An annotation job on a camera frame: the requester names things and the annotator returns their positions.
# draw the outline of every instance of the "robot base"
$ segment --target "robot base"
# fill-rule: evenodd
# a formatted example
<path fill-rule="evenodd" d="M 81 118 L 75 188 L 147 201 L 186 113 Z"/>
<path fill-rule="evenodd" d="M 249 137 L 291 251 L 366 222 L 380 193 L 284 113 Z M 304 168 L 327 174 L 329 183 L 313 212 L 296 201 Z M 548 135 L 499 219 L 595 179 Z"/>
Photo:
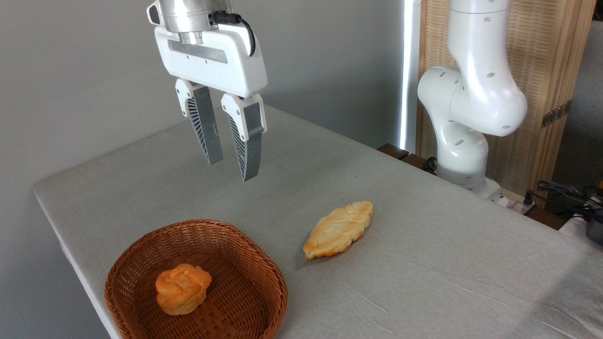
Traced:
<path fill-rule="evenodd" d="M 509 203 L 509 200 L 502 195 L 500 185 L 488 177 L 484 177 L 476 183 L 457 185 L 503 207 L 506 207 Z"/>

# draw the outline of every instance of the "bread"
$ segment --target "bread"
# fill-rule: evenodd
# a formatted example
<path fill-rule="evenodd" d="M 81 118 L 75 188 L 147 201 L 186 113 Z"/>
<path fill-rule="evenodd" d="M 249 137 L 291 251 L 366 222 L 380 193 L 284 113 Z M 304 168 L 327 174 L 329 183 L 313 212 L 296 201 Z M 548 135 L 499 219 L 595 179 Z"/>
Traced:
<path fill-rule="evenodd" d="M 180 264 L 157 276 L 157 303 L 167 314 L 188 314 L 205 300 L 211 281 L 211 275 L 201 267 Z"/>
<path fill-rule="evenodd" d="M 359 201 L 335 209 L 317 224 L 303 246 L 306 259 L 334 256 L 350 248 L 352 241 L 362 237 L 371 222 L 373 203 Z"/>

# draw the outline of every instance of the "metal hinge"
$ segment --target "metal hinge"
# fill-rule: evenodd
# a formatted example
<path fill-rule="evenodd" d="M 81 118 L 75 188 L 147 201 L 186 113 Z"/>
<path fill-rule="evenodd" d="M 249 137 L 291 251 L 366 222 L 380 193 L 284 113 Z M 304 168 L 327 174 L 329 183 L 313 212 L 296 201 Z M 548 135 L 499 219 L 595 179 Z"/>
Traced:
<path fill-rule="evenodd" d="M 545 128 L 546 126 L 555 122 L 555 120 L 561 119 L 562 116 L 566 115 L 569 111 L 569 107 L 572 103 L 572 100 L 564 103 L 563 105 L 557 107 L 556 109 L 550 111 L 542 117 L 542 126 L 541 128 Z"/>

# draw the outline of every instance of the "cable connector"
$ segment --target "cable connector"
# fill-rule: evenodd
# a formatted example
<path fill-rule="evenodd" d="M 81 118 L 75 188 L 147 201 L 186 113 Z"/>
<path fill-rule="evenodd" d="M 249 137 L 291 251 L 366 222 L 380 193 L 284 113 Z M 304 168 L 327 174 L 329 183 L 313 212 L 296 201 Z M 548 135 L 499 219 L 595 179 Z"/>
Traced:
<path fill-rule="evenodd" d="M 531 205 L 533 203 L 534 203 L 534 201 L 532 200 L 532 194 L 530 192 L 526 192 L 526 195 L 523 199 L 523 204 Z"/>
<path fill-rule="evenodd" d="M 218 11 L 211 14 L 211 18 L 216 24 L 230 24 L 236 25 L 240 23 L 241 16 L 236 13 L 226 13 L 225 11 Z"/>

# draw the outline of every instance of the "wooden panel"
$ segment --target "wooden panel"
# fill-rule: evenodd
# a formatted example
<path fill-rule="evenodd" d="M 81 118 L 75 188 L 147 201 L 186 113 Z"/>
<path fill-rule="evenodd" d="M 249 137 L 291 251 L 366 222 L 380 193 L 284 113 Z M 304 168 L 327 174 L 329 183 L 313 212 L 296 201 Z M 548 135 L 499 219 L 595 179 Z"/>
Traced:
<path fill-rule="evenodd" d="M 571 99 L 596 0 L 513 0 L 507 31 L 511 73 L 528 99 L 528 114 L 510 136 L 486 136 L 486 175 L 523 194 L 550 179 L 566 117 L 541 127 L 545 114 Z M 448 52 L 449 0 L 423 2 L 419 74 L 456 65 Z M 425 109 L 417 112 L 417 152 L 435 156 L 436 141 Z"/>

